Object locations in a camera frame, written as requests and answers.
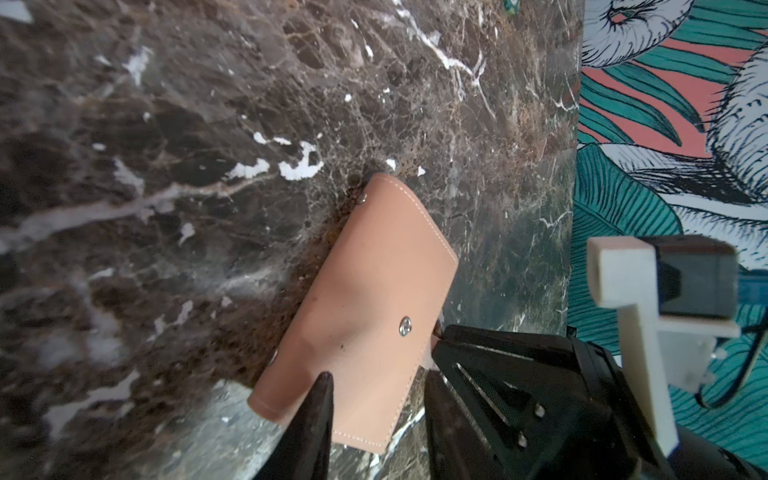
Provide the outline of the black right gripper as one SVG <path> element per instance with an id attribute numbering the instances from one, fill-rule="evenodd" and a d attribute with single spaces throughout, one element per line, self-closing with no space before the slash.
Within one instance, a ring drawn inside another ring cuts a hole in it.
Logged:
<path id="1" fill-rule="evenodd" d="M 450 325 L 432 350 L 508 479 L 673 479 L 604 348 Z"/>

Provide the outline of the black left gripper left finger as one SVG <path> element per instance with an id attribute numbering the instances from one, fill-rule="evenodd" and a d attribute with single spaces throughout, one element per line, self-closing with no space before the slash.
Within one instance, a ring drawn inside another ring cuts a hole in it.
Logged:
<path id="1" fill-rule="evenodd" d="M 322 372 L 253 480 L 328 478 L 333 435 L 334 381 Z"/>

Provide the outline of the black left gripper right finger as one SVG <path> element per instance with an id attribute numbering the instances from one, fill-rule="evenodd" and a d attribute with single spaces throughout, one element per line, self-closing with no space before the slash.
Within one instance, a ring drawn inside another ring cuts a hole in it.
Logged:
<path id="1" fill-rule="evenodd" d="M 527 438 L 520 420 L 528 395 L 475 369 L 458 386 L 427 375 L 426 432 L 433 479 L 526 479 Z"/>

